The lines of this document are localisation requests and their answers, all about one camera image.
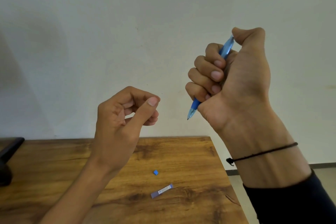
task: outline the eraser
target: eraser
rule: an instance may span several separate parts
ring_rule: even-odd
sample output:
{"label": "eraser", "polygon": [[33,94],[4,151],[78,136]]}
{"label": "eraser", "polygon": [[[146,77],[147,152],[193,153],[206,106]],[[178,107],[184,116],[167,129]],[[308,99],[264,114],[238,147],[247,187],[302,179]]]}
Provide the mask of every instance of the eraser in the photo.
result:
{"label": "eraser", "polygon": [[169,190],[169,189],[172,189],[172,188],[174,188],[174,186],[173,186],[173,184],[170,184],[170,185],[168,185],[167,187],[164,187],[163,189],[160,189],[160,190],[158,190],[158,191],[156,191],[156,192],[153,192],[150,196],[151,196],[152,198],[157,197],[158,195],[160,195],[160,194],[162,194],[163,192],[165,192],[165,191],[167,191],[167,190]]}

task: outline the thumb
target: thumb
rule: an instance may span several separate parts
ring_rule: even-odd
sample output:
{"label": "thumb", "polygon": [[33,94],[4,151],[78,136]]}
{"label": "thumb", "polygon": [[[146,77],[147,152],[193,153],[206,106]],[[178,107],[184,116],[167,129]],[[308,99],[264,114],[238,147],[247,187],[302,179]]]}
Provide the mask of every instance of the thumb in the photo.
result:
{"label": "thumb", "polygon": [[265,30],[263,28],[245,30],[234,27],[232,35],[235,41],[242,46],[242,49],[264,50]]}
{"label": "thumb", "polygon": [[156,97],[150,97],[147,99],[146,102],[138,108],[126,127],[140,130],[143,124],[153,115],[158,104],[159,100]]}

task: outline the person's left hand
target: person's left hand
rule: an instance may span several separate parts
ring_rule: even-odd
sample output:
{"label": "person's left hand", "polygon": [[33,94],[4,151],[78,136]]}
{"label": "person's left hand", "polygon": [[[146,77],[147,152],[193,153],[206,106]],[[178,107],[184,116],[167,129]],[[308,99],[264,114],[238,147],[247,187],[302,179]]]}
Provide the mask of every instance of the person's left hand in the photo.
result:
{"label": "person's left hand", "polygon": [[159,102],[158,96],[128,86],[101,103],[89,161],[110,179],[115,176],[135,150],[141,127],[158,120]]}

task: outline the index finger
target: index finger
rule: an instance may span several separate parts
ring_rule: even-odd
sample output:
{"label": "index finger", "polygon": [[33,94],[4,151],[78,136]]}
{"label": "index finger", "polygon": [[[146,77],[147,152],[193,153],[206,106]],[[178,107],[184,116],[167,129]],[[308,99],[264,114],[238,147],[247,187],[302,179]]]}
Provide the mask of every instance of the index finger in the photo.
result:
{"label": "index finger", "polygon": [[132,86],[127,86],[113,97],[108,99],[106,102],[119,103],[123,105],[124,108],[129,108],[133,105],[139,107],[150,97],[156,97],[159,101],[161,100],[157,95],[154,95],[150,92],[139,90]]}
{"label": "index finger", "polygon": [[205,49],[205,60],[214,64],[216,67],[223,69],[225,67],[225,60],[219,55],[219,50],[223,47],[222,44],[208,44]]}

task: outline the black monitor stand leg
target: black monitor stand leg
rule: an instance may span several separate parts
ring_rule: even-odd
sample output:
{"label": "black monitor stand leg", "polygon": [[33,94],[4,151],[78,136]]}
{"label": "black monitor stand leg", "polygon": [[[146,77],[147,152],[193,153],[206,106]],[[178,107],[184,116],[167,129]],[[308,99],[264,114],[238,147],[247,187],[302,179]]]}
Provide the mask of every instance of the black monitor stand leg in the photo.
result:
{"label": "black monitor stand leg", "polygon": [[18,137],[0,151],[0,186],[7,186],[11,183],[13,175],[6,163],[14,155],[17,149],[19,149],[24,140],[23,137]]}

